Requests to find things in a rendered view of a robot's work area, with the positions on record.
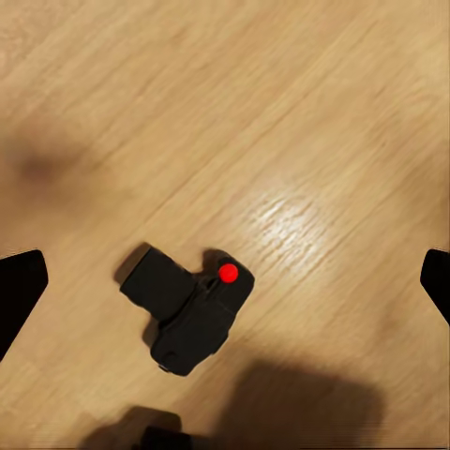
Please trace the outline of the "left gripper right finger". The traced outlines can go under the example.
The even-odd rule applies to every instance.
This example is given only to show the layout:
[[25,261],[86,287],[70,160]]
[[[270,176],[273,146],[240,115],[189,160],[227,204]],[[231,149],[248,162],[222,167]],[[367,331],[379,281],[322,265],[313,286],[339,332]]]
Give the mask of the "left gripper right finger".
[[424,259],[420,282],[450,324],[450,253],[430,249]]

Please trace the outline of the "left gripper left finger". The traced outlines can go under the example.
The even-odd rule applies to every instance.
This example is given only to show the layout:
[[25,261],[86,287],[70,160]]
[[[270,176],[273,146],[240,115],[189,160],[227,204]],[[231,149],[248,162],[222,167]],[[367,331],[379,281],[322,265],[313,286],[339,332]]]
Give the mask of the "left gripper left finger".
[[0,361],[48,285],[41,250],[0,260]]

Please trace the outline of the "digital camera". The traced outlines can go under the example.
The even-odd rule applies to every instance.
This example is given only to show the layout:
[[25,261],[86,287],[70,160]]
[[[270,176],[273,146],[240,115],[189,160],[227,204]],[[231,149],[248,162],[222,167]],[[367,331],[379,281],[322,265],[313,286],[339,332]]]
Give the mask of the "digital camera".
[[158,320],[151,357],[161,369],[187,376],[229,337],[237,312],[254,288],[250,270],[227,252],[217,269],[193,277],[154,247],[119,290]]

